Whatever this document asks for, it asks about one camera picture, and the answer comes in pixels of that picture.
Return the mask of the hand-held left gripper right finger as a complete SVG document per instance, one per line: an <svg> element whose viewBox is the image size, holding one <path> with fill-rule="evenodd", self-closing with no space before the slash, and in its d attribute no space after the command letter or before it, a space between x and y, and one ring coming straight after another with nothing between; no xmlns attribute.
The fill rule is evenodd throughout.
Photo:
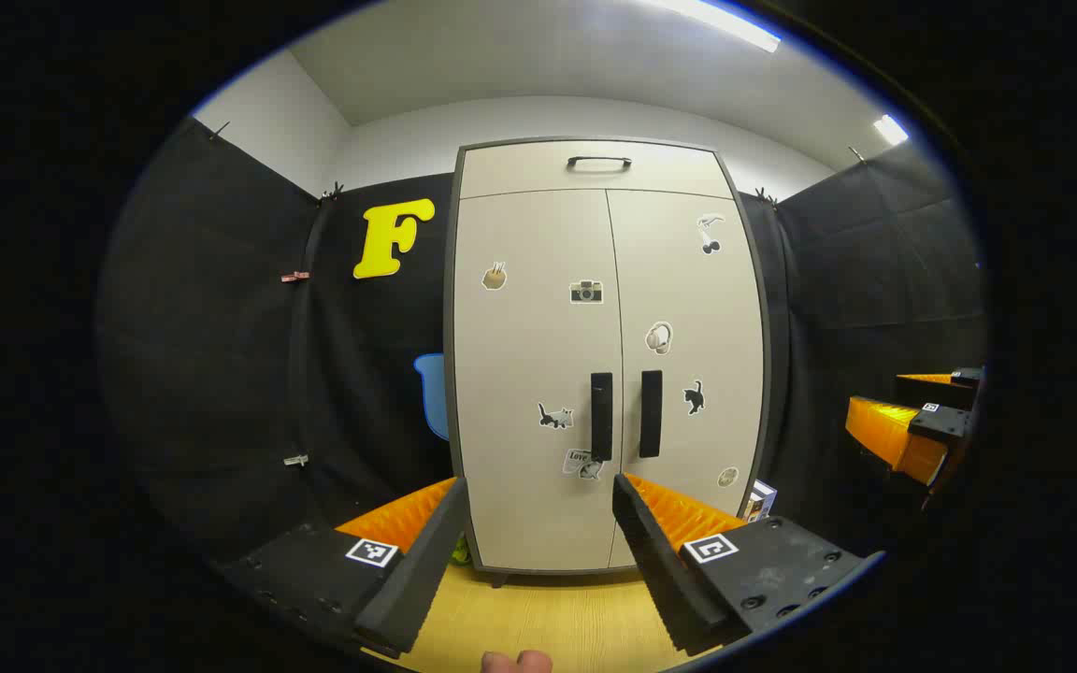
<svg viewBox="0 0 1077 673"><path fill-rule="evenodd" d="M805 621L883 562L786 517L745 523L651 479L612 481L612 515L672 644L742 649Z"/></svg>

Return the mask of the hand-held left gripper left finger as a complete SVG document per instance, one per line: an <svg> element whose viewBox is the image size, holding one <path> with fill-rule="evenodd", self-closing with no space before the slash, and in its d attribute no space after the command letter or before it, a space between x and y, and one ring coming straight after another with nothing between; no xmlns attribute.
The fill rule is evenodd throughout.
<svg viewBox="0 0 1077 673"><path fill-rule="evenodd" d="M342 525L300 523L216 562L222 578L317 643L411 651L468 513L452 477Z"/></svg>

